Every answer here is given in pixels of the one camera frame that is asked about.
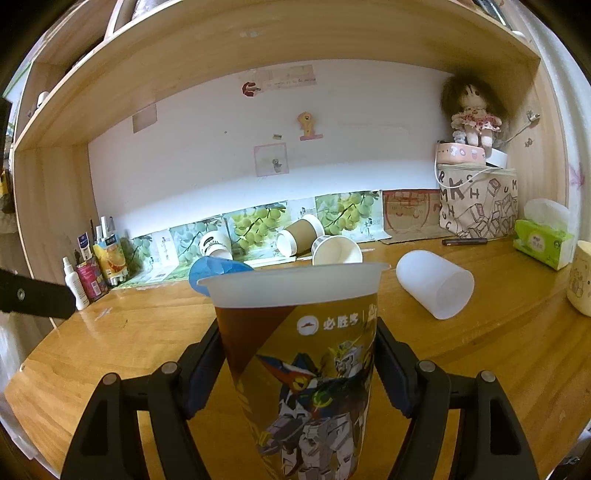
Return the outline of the pink box under doll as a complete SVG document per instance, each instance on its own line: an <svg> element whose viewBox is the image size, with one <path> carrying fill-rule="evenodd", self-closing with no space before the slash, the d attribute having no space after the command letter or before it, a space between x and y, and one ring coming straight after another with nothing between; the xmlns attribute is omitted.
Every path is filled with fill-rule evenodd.
<svg viewBox="0 0 591 480"><path fill-rule="evenodd" d="M436 161L440 164L486 164L485 150L462 143L438 143Z"/></svg>

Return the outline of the white spray bottle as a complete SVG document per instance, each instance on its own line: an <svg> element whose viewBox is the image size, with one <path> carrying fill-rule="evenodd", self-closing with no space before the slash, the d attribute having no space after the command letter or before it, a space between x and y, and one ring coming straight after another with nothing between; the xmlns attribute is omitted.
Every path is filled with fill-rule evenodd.
<svg viewBox="0 0 591 480"><path fill-rule="evenodd" d="M89 306L90 302L85 293L79 275L67 257L62 258L62 263L64 269L64 280L75 297L76 308L78 311L84 310Z"/></svg>

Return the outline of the striped white paper cup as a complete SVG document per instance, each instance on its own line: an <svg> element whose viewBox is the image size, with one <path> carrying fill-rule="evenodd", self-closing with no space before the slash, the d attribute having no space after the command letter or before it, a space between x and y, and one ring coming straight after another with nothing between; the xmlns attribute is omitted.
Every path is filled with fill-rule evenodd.
<svg viewBox="0 0 591 480"><path fill-rule="evenodd" d="M315 266L362 263L363 253L355 241L342 235L324 235L311 245L311 262Z"/></svg>

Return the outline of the pink can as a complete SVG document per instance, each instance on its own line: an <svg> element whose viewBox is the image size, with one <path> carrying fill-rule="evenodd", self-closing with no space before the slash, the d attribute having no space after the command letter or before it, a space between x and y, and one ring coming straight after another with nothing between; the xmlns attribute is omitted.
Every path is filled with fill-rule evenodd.
<svg viewBox="0 0 591 480"><path fill-rule="evenodd" d="M108 292L100 267L94 258L77 265L76 272L90 302L100 299Z"/></svg>

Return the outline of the white floral curtain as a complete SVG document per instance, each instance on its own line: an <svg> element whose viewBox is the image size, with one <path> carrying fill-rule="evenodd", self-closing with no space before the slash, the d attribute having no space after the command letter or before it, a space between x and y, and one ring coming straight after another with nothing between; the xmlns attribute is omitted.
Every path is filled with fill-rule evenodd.
<svg viewBox="0 0 591 480"><path fill-rule="evenodd" d="M518 15L550 75L563 123L567 151L571 225L580 240L590 239L590 83L565 44L525 6Z"/></svg>

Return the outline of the white round device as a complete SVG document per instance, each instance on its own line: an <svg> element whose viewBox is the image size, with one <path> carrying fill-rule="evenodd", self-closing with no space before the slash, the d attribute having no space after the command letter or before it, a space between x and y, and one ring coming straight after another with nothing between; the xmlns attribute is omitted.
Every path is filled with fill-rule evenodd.
<svg viewBox="0 0 591 480"><path fill-rule="evenodd" d="M491 148L486 153L486 165L489 167L505 169L508 164L508 155L496 148Z"/></svg>

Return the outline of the wooden desk shelf unit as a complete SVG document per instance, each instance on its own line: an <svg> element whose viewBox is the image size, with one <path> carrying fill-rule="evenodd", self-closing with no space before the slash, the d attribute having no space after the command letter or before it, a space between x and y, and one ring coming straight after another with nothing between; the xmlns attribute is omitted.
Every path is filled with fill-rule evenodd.
<svg viewBox="0 0 591 480"><path fill-rule="evenodd" d="M507 135L527 111L541 113L508 146L519 214L535 198L569 208L558 101L515 2L501 10L525 37L457 1L168 1L107 28L65 76L64 65L44 64L53 83L39 83L26 106L49 96L12 145L29 273L63 284L62 257L101 215L134 238L276 201L436 189L435 143L451 135L442 85L464 70L501 98ZM242 93L260 75L295 69L300 79L304 67L315 83ZM254 150L271 144L287 151L290 173L257 176ZM382 249L394 266L410 247L431 246L475 268L457 318L435 320L392 271L381 314L420 355L501 374L545 477L590 417L590 318L566 299L570 267L553 272L511 244L377 243L366 258ZM152 371L211 323L211 305L181 287L111 292L51 331L10 381L16 418L58 475L103 373Z"/></svg>

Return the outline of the brown sleeved paper cup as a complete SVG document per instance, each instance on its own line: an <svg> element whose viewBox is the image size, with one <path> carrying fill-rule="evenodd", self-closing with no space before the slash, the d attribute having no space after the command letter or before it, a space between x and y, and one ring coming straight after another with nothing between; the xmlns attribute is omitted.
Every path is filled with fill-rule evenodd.
<svg viewBox="0 0 591 480"><path fill-rule="evenodd" d="M315 240L324 235L321 221L314 215L304 215L277 234L276 249L284 257L301 255L310 251Z"/></svg>

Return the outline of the brown haired rag doll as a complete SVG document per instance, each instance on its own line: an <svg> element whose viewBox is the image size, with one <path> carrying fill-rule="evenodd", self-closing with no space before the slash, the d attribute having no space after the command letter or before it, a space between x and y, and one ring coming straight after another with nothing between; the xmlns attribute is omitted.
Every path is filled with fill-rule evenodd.
<svg viewBox="0 0 591 480"><path fill-rule="evenodd" d="M485 151L493 148L508 118L505 106L492 87L468 74L452 76L444 83L440 106L450 120L454 142Z"/></svg>

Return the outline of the white translucent plastic cup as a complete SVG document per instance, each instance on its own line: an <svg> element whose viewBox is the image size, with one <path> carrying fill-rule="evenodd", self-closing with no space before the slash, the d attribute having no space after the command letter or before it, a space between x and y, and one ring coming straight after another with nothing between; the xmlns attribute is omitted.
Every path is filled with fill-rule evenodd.
<svg viewBox="0 0 591 480"><path fill-rule="evenodd" d="M470 301L475 279L455 263L427 250L405 254L396 266L401 286L436 319L447 320Z"/></svg>

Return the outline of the cream ceramic mug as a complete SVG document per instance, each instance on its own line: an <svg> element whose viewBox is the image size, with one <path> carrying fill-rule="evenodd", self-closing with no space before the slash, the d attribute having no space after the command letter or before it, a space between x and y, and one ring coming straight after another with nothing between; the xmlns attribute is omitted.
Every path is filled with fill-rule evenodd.
<svg viewBox="0 0 591 480"><path fill-rule="evenodd" d="M579 240L570 268L567 298L581 314L591 316L591 242Z"/></svg>

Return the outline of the blue plastic cup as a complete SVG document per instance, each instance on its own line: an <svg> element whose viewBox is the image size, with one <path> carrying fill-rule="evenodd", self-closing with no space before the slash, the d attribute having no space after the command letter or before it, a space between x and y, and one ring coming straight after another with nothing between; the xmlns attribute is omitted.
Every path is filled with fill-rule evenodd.
<svg viewBox="0 0 591 480"><path fill-rule="evenodd" d="M205 286L200 286L198 282L202 279L220 276L224 274L235 274L252 271L253 268L249 265L225 258L204 256L198 258L189 270L188 282L190 287L206 297L209 297L209 292Z"/></svg>

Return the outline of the green tissue box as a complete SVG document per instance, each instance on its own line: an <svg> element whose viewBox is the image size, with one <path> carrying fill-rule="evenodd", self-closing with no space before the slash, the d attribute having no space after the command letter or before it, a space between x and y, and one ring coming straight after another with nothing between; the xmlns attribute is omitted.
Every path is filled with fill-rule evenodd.
<svg viewBox="0 0 591 480"><path fill-rule="evenodd" d="M515 222L513 247L555 271L572 259L574 235L568 231L570 211L553 200L537 198L524 207Z"/></svg>

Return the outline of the black pen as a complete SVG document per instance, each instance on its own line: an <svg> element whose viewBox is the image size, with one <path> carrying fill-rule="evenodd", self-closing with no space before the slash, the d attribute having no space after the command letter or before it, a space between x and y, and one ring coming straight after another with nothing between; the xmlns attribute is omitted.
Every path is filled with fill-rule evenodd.
<svg viewBox="0 0 591 480"><path fill-rule="evenodd" d="M489 240L487 238L448 238L442 240L444 246L475 246L486 245Z"/></svg>

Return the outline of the white printed paper cup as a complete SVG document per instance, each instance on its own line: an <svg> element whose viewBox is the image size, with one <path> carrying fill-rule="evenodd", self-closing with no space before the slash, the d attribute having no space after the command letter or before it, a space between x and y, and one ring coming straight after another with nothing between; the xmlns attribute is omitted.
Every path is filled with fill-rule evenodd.
<svg viewBox="0 0 591 480"><path fill-rule="evenodd" d="M199 242L202 256L232 260L231 242L228 233L214 230L203 234Z"/></svg>

